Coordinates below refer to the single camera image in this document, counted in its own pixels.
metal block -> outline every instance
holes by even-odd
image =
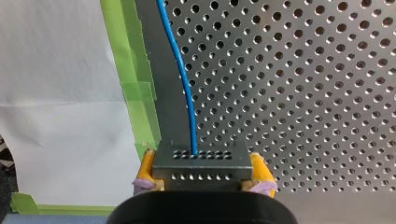
[[[231,190],[250,179],[252,166],[244,142],[228,147],[199,147],[191,155],[187,147],[160,144],[153,176],[165,180],[165,189]]]

hole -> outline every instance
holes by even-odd
[[[283,3],[283,7],[284,8],[288,8],[288,7],[290,7],[291,6],[291,2],[290,1],[285,1],[284,3]]]
[[[294,10],[294,18],[298,19],[303,16],[303,11],[300,8]]]
[[[352,21],[356,20],[356,18],[358,18],[358,13],[356,12],[353,12],[349,15],[349,19]]]
[[[280,12],[276,12],[273,14],[274,21],[280,21],[281,18],[282,18],[282,14],[280,14]]]
[[[324,12],[325,10],[326,10],[326,9],[325,9],[324,6],[318,6],[317,8],[315,8],[315,12],[316,12],[318,15],[323,14],[323,12]]]
[[[196,25],[195,26],[195,33],[199,34],[204,30],[204,27],[202,25]]]
[[[261,20],[262,18],[260,18],[260,16],[254,16],[252,19],[251,19],[251,22],[253,23],[253,24],[258,24],[258,23],[260,23],[260,20]]]
[[[361,1],[361,7],[362,8],[367,8],[372,4],[372,0],[362,0]]]
[[[339,11],[347,10],[347,3],[346,2],[342,2],[342,3],[338,4],[338,10]]]
[[[282,58],[283,58],[283,53],[282,53],[282,52],[277,52],[277,53],[275,54],[275,58],[276,58],[277,60],[282,59]]]
[[[230,5],[231,5],[232,7],[236,7],[236,6],[238,6],[238,4],[239,4],[239,0],[231,0],[231,1],[230,1]]]
[[[390,5],[393,4],[395,0],[385,0],[385,4]]]
[[[372,31],[372,33],[370,34],[371,38],[376,38],[377,36],[379,36],[379,32],[378,31]]]
[[[304,55],[304,52],[303,52],[302,49],[297,49],[297,50],[294,52],[294,56],[295,56],[296,58],[300,58],[300,57],[302,57],[303,55]]]
[[[361,42],[359,42],[359,44],[358,44],[358,50],[367,49],[367,46],[368,46],[367,42],[361,41]]]
[[[186,34],[186,31],[183,28],[178,28],[177,29],[177,34],[178,35],[184,35],[184,34]]]
[[[221,22],[216,21],[215,23],[213,23],[214,30],[219,30],[220,28],[221,28]]]
[[[262,5],[262,10],[263,11],[268,11],[269,9],[270,9],[270,6],[268,6],[266,4]]]
[[[285,29],[289,29],[290,27],[291,27],[291,23],[290,22],[285,22],[285,25],[284,25],[284,27],[285,27]]]
[[[381,42],[379,42],[379,46],[381,46],[381,48],[385,48],[389,45],[390,45],[390,40],[387,38],[382,39]]]
[[[218,41],[218,42],[216,43],[216,48],[217,48],[217,49],[222,49],[222,48],[224,48],[224,43],[223,43],[222,41]]]
[[[348,39],[349,41],[352,41],[352,40],[356,39],[356,35],[351,34],[351,35],[348,36],[347,39]]]
[[[242,41],[241,38],[236,38],[234,43],[235,43],[235,45],[236,45],[237,47],[240,47],[240,46],[242,46],[243,41]]]
[[[294,32],[294,37],[295,38],[300,38],[300,37],[302,37],[303,36],[303,31],[302,30],[296,30],[295,32]]]
[[[315,30],[315,34],[316,35],[323,35],[324,34],[324,28],[319,26],[316,30]]]
[[[343,33],[346,29],[347,29],[347,26],[345,24],[343,24],[343,23],[341,23],[341,24],[339,24],[337,26],[337,32],[338,33]]]
[[[262,37],[260,35],[254,36],[253,43],[260,44],[262,42]]]
[[[383,66],[386,66],[387,64],[388,64],[388,60],[386,60],[386,59],[380,59],[378,61],[378,67],[383,67]]]
[[[366,63],[364,61],[359,61],[356,63],[356,68],[362,69],[366,66]]]
[[[318,66],[315,67],[315,72],[318,73],[318,74],[322,73],[323,70],[324,70],[324,68],[323,68],[322,65],[318,65]]]
[[[178,8],[178,7],[175,7],[174,8],[174,16],[180,16],[180,14],[181,14],[181,10],[180,10],[180,8]]]
[[[359,28],[361,28],[361,30],[365,30],[369,28],[369,26],[370,26],[370,22],[368,21],[361,21],[361,23],[359,24]]]
[[[324,52],[324,48],[323,47],[317,47],[316,49],[315,49],[315,53],[317,54],[317,55],[320,55],[320,54],[322,54]]]
[[[384,27],[389,27],[393,24],[393,18],[391,17],[386,17],[384,20],[382,20],[382,25]]]
[[[191,12],[192,13],[198,13],[199,12],[199,6],[194,4],[191,6]]]
[[[264,60],[264,56],[262,56],[262,54],[256,55],[256,62],[257,62],[257,63],[261,63],[262,60]]]
[[[211,2],[211,3],[210,3],[210,8],[211,8],[212,10],[218,9],[218,8],[219,8],[219,3],[218,3],[217,1]]]
[[[241,21],[239,19],[233,19],[233,27],[238,27],[241,25]]]
[[[310,25],[312,25],[313,22],[314,22],[314,21],[313,21],[312,19],[307,19],[307,20],[305,21],[305,25],[306,25],[306,26],[310,26]]]

gray metal panel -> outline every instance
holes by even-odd
[[[244,142],[227,147],[202,147],[191,155],[188,147],[164,142],[152,165],[153,176],[165,181],[165,189],[236,190],[241,180],[252,177],[248,148]]]
[[[157,103],[162,133],[178,141],[187,128],[169,128],[186,111],[182,94],[168,98],[169,82],[179,82],[174,58],[160,39],[154,1],[137,2],[164,96]],[[168,1],[201,144],[247,141],[274,171],[276,197],[304,223],[390,223],[395,8],[390,0]],[[180,110],[169,114],[164,105]]]

perforated metal sheet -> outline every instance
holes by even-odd
[[[245,140],[274,171],[277,195],[296,210],[319,206],[288,200],[324,193],[321,200],[344,206],[384,205],[369,194],[393,199],[385,210],[395,205],[394,1],[169,0],[167,10],[191,80],[201,144]],[[151,26],[156,19],[141,18]],[[168,50],[153,43],[148,51]],[[153,67],[160,64],[149,57]],[[154,68],[156,88],[169,90],[157,80],[174,74],[160,72]],[[169,106],[159,102],[157,109],[167,117],[160,115],[160,123],[177,123]],[[165,138],[177,139],[165,129]]]

white surface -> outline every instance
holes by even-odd
[[[0,0],[0,134],[37,203],[117,205],[139,167],[99,0]]]

